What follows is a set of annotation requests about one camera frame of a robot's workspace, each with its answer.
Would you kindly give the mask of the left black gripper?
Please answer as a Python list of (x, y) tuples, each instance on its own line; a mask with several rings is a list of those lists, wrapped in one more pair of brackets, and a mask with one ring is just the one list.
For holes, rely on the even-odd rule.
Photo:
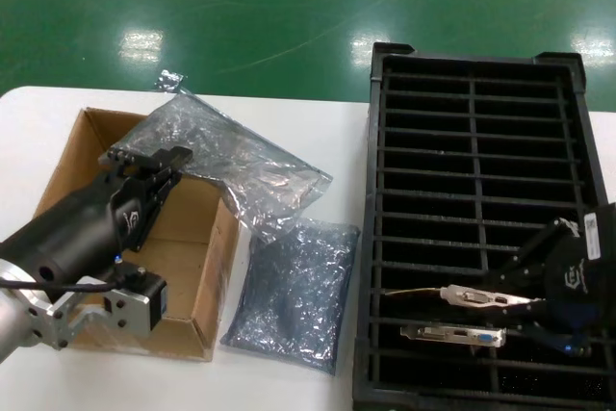
[(84, 276), (110, 272), (124, 251), (141, 249), (192, 158), (183, 146), (149, 156), (110, 148), (98, 164), (137, 176), (98, 175), (2, 242), (1, 259), (34, 279), (26, 289), (69, 291)]

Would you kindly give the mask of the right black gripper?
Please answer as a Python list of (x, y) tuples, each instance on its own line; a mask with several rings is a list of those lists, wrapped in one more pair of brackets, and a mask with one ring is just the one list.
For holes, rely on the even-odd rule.
[[(501, 286), (537, 285), (545, 274), (551, 321), (574, 331), (615, 326), (615, 239), (588, 244), (578, 225), (555, 218), (498, 269)], [(587, 335), (540, 320), (531, 304), (514, 305), (509, 320), (526, 338), (567, 356), (589, 356)]]

